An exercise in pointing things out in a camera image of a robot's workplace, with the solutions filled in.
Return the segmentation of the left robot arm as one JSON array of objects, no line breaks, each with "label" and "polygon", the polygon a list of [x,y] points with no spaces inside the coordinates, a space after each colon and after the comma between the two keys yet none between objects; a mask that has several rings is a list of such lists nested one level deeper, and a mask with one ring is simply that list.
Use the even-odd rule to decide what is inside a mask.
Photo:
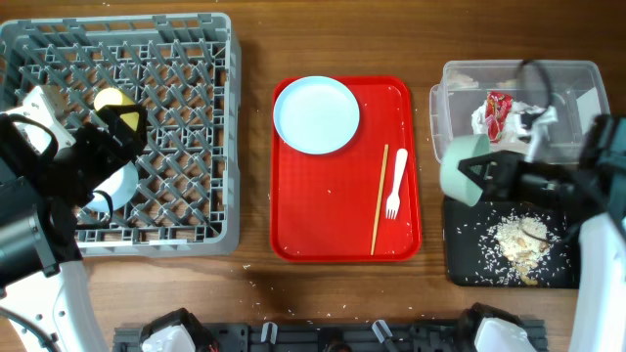
[{"label": "left robot arm", "polygon": [[107,124],[85,123],[62,150],[52,139],[37,152],[17,125],[31,119],[1,115],[1,315],[29,351],[105,351],[87,287],[74,215],[96,187],[147,145],[147,111],[106,105]]}]

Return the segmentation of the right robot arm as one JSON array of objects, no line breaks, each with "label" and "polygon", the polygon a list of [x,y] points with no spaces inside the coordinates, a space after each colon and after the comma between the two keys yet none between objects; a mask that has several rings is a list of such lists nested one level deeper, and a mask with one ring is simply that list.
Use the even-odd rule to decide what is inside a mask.
[{"label": "right robot arm", "polygon": [[580,281],[572,351],[625,348],[625,118],[597,116],[576,168],[493,152],[485,135],[454,139],[440,166],[444,194],[468,206],[480,198],[563,209],[575,224]]}]

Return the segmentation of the white plastic fork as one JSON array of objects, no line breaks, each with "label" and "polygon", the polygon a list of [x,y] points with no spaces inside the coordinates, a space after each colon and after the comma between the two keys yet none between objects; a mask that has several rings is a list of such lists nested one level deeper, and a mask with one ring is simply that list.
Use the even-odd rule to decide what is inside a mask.
[{"label": "white plastic fork", "polygon": [[399,207],[400,207],[400,186],[404,171],[408,160],[408,151],[406,149],[399,149],[395,156],[394,170],[393,170],[393,182],[389,196],[387,197],[385,204],[385,218],[396,219]]}]

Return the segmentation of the green bowl with food scraps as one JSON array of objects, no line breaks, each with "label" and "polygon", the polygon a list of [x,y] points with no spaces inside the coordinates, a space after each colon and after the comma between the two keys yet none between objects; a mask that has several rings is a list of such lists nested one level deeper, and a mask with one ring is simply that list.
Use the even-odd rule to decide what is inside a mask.
[{"label": "green bowl with food scraps", "polygon": [[464,162],[490,153],[487,135],[467,135],[455,138],[441,159],[439,183],[444,195],[468,206],[478,203],[482,189],[464,169]]}]

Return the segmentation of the light blue bowl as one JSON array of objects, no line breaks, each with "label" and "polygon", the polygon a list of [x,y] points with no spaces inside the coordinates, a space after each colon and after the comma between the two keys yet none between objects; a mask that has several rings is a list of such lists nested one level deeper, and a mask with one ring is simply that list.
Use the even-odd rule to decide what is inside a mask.
[{"label": "light blue bowl", "polygon": [[118,210],[132,200],[139,184],[139,174],[133,162],[129,162],[101,183],[93,192],[93,199],[86,208],[97,212],[108,212],[109,205],[103,193],[112,201],[112,209]]}]

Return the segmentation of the yellow plastic cup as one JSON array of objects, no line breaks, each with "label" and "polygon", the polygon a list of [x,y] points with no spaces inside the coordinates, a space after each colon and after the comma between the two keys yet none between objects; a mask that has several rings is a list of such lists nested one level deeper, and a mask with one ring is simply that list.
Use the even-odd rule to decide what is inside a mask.
[{"label": "yellow plastic cup", "polygon": [[[94,98],[94,109],[96,112],[104,106],[134,106],[135,102],[126,96],[121,90],[116,88],[104,88]],[[122,113],[120,118],[133,130],[137,131],[139,125],[139,113]]]}]

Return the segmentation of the white napkin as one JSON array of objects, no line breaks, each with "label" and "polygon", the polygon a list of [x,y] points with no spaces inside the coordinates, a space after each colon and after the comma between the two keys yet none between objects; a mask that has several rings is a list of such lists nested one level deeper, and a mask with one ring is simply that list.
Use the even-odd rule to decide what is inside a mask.
[{"label": "white napkin", "polygon": [[[486,122],[487,101],[471,114],[471,128],[474,134],[489,134]],[[530,106],[524,102],[513,101],[513,105],[507,115],[503,129],[499,136],[490,138],[492,144],[517,143],[519,136],[527,135],[527,131],[521,125],[521,115],[524,112],[538,113],[544,109]]]}]

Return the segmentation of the wooden chopstick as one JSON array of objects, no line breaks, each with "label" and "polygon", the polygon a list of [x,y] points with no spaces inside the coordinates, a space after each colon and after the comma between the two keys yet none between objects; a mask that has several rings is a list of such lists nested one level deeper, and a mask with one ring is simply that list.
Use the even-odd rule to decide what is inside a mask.
[{"label": "wooden chopstick", "polygon": [[383,193],[386,165],[387,165],[387,159],[388,159],[388,150],[389,150],[389,145],[385,144],[383,147],[383,154],[382,154],[382,160],[381,160],[381,166],[380,166],[380,178],[379,178],[379,186],[378,186],[378,191],[377,191],[376,213],[375,213],[375,218],[374,218],[372,238],[371,238],[371,247],[370,247],[371,256],[375,254],[376,245],[377,245],[378,229],[379,229],[380,213],[381,213],[380,209],[381,209],[381,203],[382,203],[382,193]]}]

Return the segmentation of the red snack wrapper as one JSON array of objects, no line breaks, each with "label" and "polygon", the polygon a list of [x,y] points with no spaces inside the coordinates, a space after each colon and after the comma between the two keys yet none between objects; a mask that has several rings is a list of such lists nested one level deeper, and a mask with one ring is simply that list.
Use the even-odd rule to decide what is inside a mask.
[{"label": "red snack wrapper", "polygon": [[511,95],[500,92],[489,92],[486,99],[485,124],[491,143],[498,143],[505,130],[507,117],[513,107]]}]

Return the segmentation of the light blue round plate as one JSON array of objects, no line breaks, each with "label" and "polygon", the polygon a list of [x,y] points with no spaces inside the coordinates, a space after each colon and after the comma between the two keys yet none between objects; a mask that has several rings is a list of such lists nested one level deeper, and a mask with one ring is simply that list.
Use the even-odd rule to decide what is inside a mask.
[{"label": "light blue round plate", "polygon": [[330,154],[347,145],[360,124],[355,95],[327,76],[305,76],[279,93],[273,123],[281,139],[304,154]]}]

